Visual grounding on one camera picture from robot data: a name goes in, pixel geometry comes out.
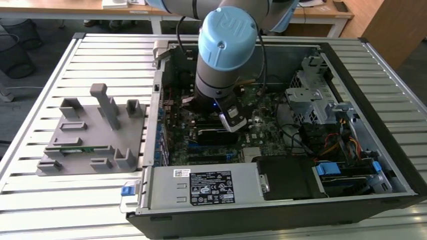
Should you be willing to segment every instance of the power supply label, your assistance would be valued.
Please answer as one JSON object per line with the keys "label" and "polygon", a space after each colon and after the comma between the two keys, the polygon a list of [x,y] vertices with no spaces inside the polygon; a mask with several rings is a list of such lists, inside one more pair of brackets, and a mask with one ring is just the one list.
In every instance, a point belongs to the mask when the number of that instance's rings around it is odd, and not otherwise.
{"label": "power supply label", "polygon": [[190,174],[190,196],[190,203],[194,206],[234,204],[232,172],[192,172]]}

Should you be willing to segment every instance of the blue drive bracket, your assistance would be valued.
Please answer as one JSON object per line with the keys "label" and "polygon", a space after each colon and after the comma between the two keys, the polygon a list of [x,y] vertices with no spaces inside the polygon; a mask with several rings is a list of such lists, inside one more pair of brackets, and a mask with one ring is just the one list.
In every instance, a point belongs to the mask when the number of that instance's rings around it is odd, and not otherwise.
{"label": "blue drive bracket", "polygon": [[319,176],[342,174],[339,165],[336,162],[323,162],[315,166]]}

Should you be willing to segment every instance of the black mesh trash bin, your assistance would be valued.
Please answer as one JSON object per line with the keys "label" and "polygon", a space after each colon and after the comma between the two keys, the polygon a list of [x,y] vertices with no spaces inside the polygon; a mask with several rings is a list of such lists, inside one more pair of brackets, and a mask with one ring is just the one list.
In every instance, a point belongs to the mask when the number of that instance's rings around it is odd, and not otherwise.
{"label": "black mesh trash bin", "polygon": [[0,70],[11,79],[27,77],[36,70],[19,42],[16,35],[0,34]]}
{"label": "black mesh trash bin", "polygon": [[31,19],[1,18],[0,25],[8,34],[19,37],[19,44],[27,49],[36,49],[43,45],[36,24]]}

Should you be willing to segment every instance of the green circuit board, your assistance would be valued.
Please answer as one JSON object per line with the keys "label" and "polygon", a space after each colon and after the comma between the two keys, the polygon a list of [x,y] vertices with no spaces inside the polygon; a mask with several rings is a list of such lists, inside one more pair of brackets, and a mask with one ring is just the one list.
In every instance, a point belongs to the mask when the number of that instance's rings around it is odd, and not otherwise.
{"label": "green circuit board", "polygon": [[[192,121],[215,121],[220,123],[219,116],[212,113],[210,116],[194,114],[180,107],[182,96],[191,92],[183,89],[171,88],[170,98],[174,103],[166,108],[166,128],[168,131],[170,146],[170,166],[183,166],[194,164],[215,164],[210,159],[226,158],[227,163],[243,163],[243,148],[259,147],[263,156],[286,155],[288,148],[286,147],[283,134],[279,131],[275,108],[279,95],[267,93],[262,98],[256,108],[252,111],[251,119],[247,126],[238,131],[238,141],[227,145],[198,144],[198,130],[192,125]],[[242,106],[255,105],[259,100],[259,85],[244,86],[244,94],[239,97]],[[195,158],[204,157],[204,161],[192,161]]]}

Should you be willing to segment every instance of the paper on desk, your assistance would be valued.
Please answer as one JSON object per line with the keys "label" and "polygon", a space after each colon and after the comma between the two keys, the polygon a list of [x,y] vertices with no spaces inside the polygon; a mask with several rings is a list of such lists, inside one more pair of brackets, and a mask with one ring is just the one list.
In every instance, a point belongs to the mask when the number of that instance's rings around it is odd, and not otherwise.
{"label": "paper on desk", "polygon": [[312,6],[318,6],[318,5],[322,5],[324,4],[323,0],[311,0],[311,1],[307,1],[307,2],[300,2],[298,4],[298,7],[304,7],[304,8],[308,8],[308,7],[312,7]]}
{"label": "paper on desk", "polygon": [[128,4],[146,5],[144,0],[127,0]]}
{"label": "paper on desk", "polygon": [[102,0],[102,9],[126,9],[128,0]]}

